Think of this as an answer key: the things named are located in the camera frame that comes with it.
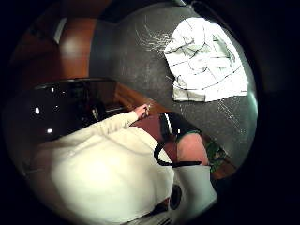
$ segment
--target white towel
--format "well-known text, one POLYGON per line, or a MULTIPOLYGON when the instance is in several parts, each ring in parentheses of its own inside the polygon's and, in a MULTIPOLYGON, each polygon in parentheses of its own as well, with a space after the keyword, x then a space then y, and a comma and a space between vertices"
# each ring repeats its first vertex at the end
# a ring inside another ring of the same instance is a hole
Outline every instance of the white towel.
POLYGON ((212 101, 248 94, 237 50, 215 23, 204 18, 183 20, 164 54, 175 78, 174 100, 212 101))

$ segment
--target skin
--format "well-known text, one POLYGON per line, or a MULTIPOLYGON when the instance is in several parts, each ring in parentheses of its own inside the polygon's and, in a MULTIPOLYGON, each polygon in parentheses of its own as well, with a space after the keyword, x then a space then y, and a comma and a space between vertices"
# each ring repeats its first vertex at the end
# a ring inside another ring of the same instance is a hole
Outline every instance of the skin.
MULTIPOLYGON (((146 115, 147 104, 134 109, 134 112, 143 119, 146 115)), ((177 144, 177 161, 201 161, 202 165, 208 165, 208 157, 203 145, 203 138, 196 133, 184 136, 177 144)))

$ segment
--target hand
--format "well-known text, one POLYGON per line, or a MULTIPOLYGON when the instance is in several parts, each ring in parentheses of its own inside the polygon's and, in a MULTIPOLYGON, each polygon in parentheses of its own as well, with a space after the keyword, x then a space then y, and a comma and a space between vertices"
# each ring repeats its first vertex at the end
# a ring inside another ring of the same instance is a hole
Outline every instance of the hand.
POLYGON ((147 110, 147 104, 143 104, 134 109, 134 112, 138 115, 139 119, 143 119, 147 110))

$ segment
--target gray carpet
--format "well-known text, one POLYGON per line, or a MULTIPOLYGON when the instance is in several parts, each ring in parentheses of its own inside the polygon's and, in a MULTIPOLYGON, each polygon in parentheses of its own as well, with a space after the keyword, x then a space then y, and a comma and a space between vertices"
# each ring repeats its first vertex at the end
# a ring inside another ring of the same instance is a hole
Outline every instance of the gray carpet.
MULTIPOLYGON (((145 42, 171 34, 184 19, 199 17, 190 7, 172 3, 154 4, 128 15, 119 23, 98 21, 92 43, 90 77, 109 77, 183 114, 212 137, 239 166, 253 142, 257 102, 254 78, 244 64, 249 81, 246 97, 228 97, 213 102, 173 101, 173 75, 166 59, 149 51, 145 42)), ((242 61, 246 62, 243 50, 242 61)))

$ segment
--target black strap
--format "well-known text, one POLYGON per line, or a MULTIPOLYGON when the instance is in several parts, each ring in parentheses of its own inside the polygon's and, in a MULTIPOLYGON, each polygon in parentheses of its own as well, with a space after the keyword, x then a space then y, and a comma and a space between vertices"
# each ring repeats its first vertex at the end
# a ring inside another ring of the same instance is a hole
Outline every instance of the black strap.
POLYGON ((181 162, 173 163, 173 162, 166 162, 166 161, 161 160, 159 158, 159 153, 160 153, 161 149, 163 148, 163 146, 166 144, 166 142, 167 141, 159 142, 154 150, 154 158, 156 159, 157 163, 160 166, 172 166, 173 168, 176 168, 176 167, 182 167, 182 166, 195 166, 195 165, 200 165, 202 163, 201 161, 181 161, 181 162))

